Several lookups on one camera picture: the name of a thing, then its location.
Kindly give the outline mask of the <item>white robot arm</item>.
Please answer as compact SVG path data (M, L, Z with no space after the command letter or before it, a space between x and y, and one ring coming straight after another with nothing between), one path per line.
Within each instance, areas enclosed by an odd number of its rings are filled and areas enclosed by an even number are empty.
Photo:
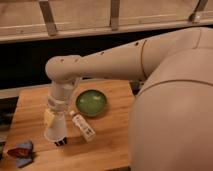
M213 171L213 28L169 32L85 57L51 58L48 107L79 77L142 81L129 116L132 171Z

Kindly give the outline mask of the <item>white conical gripper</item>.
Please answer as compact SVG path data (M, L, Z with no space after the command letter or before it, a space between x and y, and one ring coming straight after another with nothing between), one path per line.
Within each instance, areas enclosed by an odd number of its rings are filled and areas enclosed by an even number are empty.
M48 96L47 108L44 111L44 137L56 146L67 144L67 126L65 114L68 110L66 101Z

